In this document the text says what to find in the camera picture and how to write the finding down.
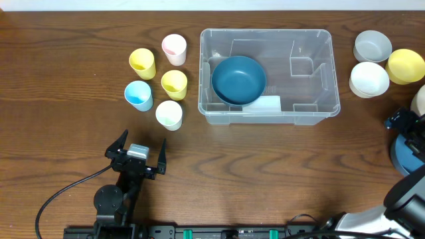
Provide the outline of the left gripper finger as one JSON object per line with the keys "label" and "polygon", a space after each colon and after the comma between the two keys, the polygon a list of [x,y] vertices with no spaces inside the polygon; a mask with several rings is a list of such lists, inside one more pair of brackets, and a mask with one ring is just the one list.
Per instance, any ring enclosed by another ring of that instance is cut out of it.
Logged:
{"label": "left gripper finger", "polygon": [[128,136],[128,130],[126,129],[117,140],[115,140],[105,152],[105,156],[107,158],[116,158],[119,157],[122,153],[122,149],[124,148],[126,139]]}
{"label": "left gripper finger", "polygon": [[166,139],[163,140],[163,143],[159,152],[158,160],[157,160],[157,173],[161,175],[165,174],[166,166],[167,166],[165,150],[166,150]]}

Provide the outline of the beige large bowl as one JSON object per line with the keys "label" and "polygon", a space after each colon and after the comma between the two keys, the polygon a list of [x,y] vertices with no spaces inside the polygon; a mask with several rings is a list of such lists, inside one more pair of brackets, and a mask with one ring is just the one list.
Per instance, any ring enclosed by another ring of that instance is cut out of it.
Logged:
{"label": "beige large bowl", "polygon": [[413,97],[410,110],[415,112],[418,116],[425,114],[425,85],[423,85],[416,95]]}

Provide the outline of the yellow small bowl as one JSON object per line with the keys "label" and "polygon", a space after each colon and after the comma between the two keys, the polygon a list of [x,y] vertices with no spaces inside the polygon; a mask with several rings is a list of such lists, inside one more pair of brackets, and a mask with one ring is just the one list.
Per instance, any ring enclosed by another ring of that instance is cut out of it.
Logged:
{"label": "yellow small bowl", "polygon": [[395,84],[411,84],[423,79],[424,59],[413,50],[399,49],[390,55],[385,70]]}

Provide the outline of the white small bowl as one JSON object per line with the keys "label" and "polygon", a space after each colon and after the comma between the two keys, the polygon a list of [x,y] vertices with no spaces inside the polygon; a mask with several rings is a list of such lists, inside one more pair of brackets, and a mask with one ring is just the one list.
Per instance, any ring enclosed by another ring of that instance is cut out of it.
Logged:
{"label": "white small bowl", "polygon": [[390,85],[386,70],[373,62],[358,63],[351,71],[349,87],[360,98],[384,94]]}

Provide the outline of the dark blue large bowl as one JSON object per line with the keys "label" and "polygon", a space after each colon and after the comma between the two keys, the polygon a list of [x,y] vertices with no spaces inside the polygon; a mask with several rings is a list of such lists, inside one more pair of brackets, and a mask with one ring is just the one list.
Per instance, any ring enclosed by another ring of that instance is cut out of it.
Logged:
{"label": "dark blue large bowl", "polygon": [[231,56],[213,70],[211,85],[229,106],[247,106],[264,92],[267,76],[263,67],[247,56]]}

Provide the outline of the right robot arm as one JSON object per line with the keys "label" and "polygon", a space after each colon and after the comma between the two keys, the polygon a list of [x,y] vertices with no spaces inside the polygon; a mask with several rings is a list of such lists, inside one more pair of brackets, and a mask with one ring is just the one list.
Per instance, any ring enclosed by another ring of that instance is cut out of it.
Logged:
{"label": "right robot arm", "polygon": [[358,213],[341,213],[320,229],[394,236],[424,237],[424,116],[400,108],[384,123],[397,138],[390,158],[404,178],[384,198],[383,205]]}

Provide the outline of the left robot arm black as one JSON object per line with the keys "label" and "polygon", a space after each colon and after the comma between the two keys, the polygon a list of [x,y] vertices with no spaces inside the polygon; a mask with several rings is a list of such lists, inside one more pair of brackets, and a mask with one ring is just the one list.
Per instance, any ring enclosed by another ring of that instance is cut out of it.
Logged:
{"label": "left robot arm black", "polygon": [[133,143],[129,149],[124,149],[127,136],[128,130],[125,130],[105,152],[111,160],[111,168],[120,175],[116,184],[101,187],[94,196],[97,234],[102,230],[109,232],[112,228],[134,229],[129,220],[143,180],[154,180],[157,174],[164,175],[166,172],[166,141],[162,143],[157,166],[150,167],[146,165],[149,148]]}

